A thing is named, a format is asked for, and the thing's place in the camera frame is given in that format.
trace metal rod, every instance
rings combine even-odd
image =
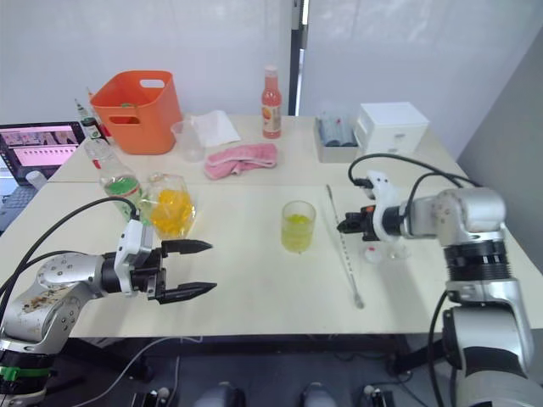
[[[330,203],[332,204],[333,215],[336,220],[336,225],[339,225],[338,211],[336,210],[336,205],[333,203],[332,188],[327,184],[326,189],[328,192],[328,196],[330,197]],[[342,257],[345,264],[345,271],[347,271],[347,274],[349,276],[350,287],[353,290],[355,305],[357,308],[362,309],[364,308],[364,303],[362,302],[362,297],[360,296],[360,293],[358,292],[358,287],[356,286],[355,273],[353,273],[353,268],[350,264],[349,252],[347,252],[347,244],[345,242],[343,233],[339,232],[339,240],[341,241]]]

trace plastic beaker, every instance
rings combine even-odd
[[[289,252],[302,253],[311,245],[316,211],[305,201],[293,201],[283,207],[281,243]]]
[[[198,163],[204,159],[205,148],[202,146],[193,121],[190,118],[173,124],[171,132],[177,140],[181,156],[185,161]]]

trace orange basket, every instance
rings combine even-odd
[[[163,154],[176,143],[170,127],[182,114],[170,72],[121,72],[91,98],[91,105],[127,153]]]

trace floor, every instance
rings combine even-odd
[[[143,346],[141,339],[113,345],[113,349],[132,355]],[[161,355],[160,345],[151,348],[146,358],[154,371],[150,383],[123,378],[113,391],[91,406],[129,406],[135,392],[147,392],[160,387],[174,386],[176,358]],[[263,354],[263,355],[209,355],[180,358],[177,397],[172,406],[190,407],[208,388],[218,382],[229,381],[245,391],[248,406],[297,406],[304,387],[314,381],[323,383],[336,398],[338,406],[358,407],[362,389],[371,383],[395,382],[387,374],[384,360],[375,360],[379,354]],[[116,378],[116,374],[101,368],[59,360],[55,366],[58,384],[73,376],[83,375],[87,382],[46,397],[43,406],[70,406],[100,394]],[[448,403],[448,366],[440,366],[439,384]],[[406,386],[427,406],[435,405],[425,368],[413,372]],[[418,403],[397,384],[381,386],[392,390],[397,406],[415,407]]]

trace green liquid bottle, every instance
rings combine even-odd
[[[122,164],[109,144],[102,139],[87,140],[85,151],[99,173],[99,182],[109,197],[120,197],[131,201],[139,208],[142,188],[136,175]],[[126,221],[130,219],[130,207],[122,202],[115,203]]]

